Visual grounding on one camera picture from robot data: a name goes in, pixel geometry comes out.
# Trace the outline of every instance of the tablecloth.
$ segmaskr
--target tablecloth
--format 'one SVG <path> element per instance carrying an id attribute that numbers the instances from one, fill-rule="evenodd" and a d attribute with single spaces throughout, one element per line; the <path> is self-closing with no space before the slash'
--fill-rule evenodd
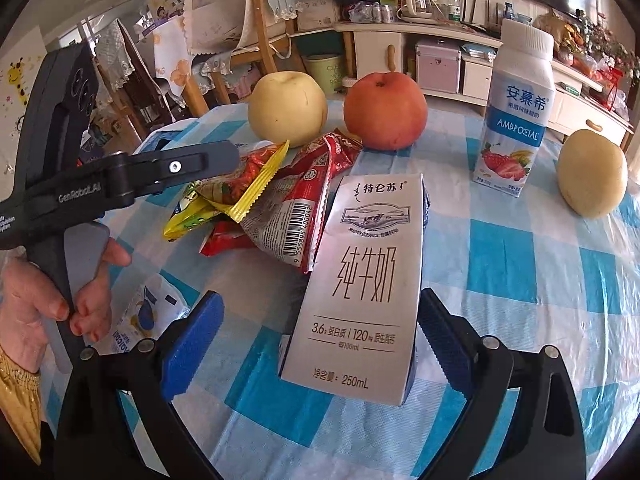
<path id="1" fill-rule="evenodd" d="M 210 140 L 251 142 L 243 104 L 216 108 L 167 147 Z M 330 130 L 342 103 L 330 102 Z M 417 173 L 431 199 L 422 286 L 480 335 L 509 348 L 557 346 L 584 427 L 590 478 L 624 439 L 639 411 L 640 190 L 630 184 L 607 217 L 587 221 L 559 195 L 560 145 L 545 139 L 519 199 L 470 182 L 481 119 L 431 109 L 410 148 L 365 150 L 352 172 Z M 258 250 L 206 258 L 204 231 L 173 243 L 161 231 L 180 188 L 149 196 L 104 222 L 133 256 L 111 269 L 114 319 L 136 288 L 159 272 L 189 304 L 206 290 L 225 301 L 225 320 L 189 389 L 174 400 L 185 425 L 227 479 L 407 479 L 423 470 L 452 428 L 464 399 L 447 384 L 421 330 L 417 377 L 399 407 L 309 390 L 276 376 L 278 342 L 306 278 Z M 68 378 L 47 354 L 42 369 L 47 418 L 58 421 Z M 504 438 L 517 392 L 509 391 L 476 471 L 489 467 Z M 132 400 L 123 396 L 149 465 L 163 470 Z"/>

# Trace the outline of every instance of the hand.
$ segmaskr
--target hand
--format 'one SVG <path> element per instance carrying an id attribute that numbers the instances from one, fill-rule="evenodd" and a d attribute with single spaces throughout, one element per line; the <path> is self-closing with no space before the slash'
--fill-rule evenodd
<path id="1" fill-rule="evenodd" d="M 71 332 L 88 334 L 93 341 L 107 335 L 111 327 L 109 264 L 126 267 L 130 263 L 129 253 L 109 238 L 95 279 L 74 298 L 76 312 L 70 320 Z M 23 259 L 7 260 L 2 286 L 0 346 L 17 365 L 36 373 L 48 343 L 42 316 L 64 321 L 69 307 L 51 280 Z"/>

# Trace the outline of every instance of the fingernail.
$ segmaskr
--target fingernail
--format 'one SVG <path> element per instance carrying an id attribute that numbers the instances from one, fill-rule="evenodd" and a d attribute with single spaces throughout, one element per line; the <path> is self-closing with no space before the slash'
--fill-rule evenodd
<path id="1" fill-rule="evenodd" d="M 69 315 L 69 307 L 67 306 L 65 300 L 60 300 L 59 302 L 57 302 L 52 310 L 56 313 L 55 316 L 58 321 L 64 321 Z"/>

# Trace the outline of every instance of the plastic bag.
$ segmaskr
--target plastic bag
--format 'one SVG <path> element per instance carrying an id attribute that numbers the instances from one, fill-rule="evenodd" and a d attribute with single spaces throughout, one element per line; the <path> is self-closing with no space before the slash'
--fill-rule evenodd
<path id="1" fill-rule="evenodd" d="M 213 256 L 223 250 L 250 247 L 300 268 L 313 269 L 324 226 L 329 182 L 350 168 L 362 150 L 359 140 L 340 130 L 324 134 L 304 146 L 264 190 L 240 222 L 245 235 L 218 224 L 200 250 Z"/>
<path id="2" fill-rule="evenodd" d="M 598 63 L 587 54 L 574 54 L 574 68 L 578 69 L 588 78 L 592 78 L 598 70 Z"/>
<path id="3" fill-rule="evenodd" d="M 629 122 L 629 110 L 626 107 L 626 94 L 618 88 L 616 99 L 613 101 L 613 110 L 627 123 Z"/>
<path id="4" fill-rule="evenodd" d="M 150 276 L 111 332 L 111 351 L 128 352 L 145 337 L 158 339 L 173 321 L 187 317 L 190 310 L 177 288 L 160 274 Z"/>
<path id="5" fill-rule="evenodd" d="M 162 230 L 164 239 L 177 240 L 221 212 L 241 221 L 278 171 L 288 149 L 289 141 L 276 145 L 261 140 L 241 146 L 240 164 L 233 173 L 187 184 Z"/>
<path id="6" fill-rule="evenodd" d="M 374 4 L 370 2 L 358 2 L 348 10 L 349 21 L 351 23 L 373 23 L 376 20 L 373 16 Z"/>

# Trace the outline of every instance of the plastic bottle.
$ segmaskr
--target plastic bottle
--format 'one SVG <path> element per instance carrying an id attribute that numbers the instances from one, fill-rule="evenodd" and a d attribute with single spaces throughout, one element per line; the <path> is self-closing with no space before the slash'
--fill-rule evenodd
<path id="1" fill-rule="evenodd" d="M 473 181 L 520 196 L 545 135 L 556 96 L 553 37 L 502 22 Z"/>
<path id="2" fill-rule="evenodd" d="M 460 21 L 460 0 L 447 0 L 449 6 L 449 19 L 452 22 Z"/>

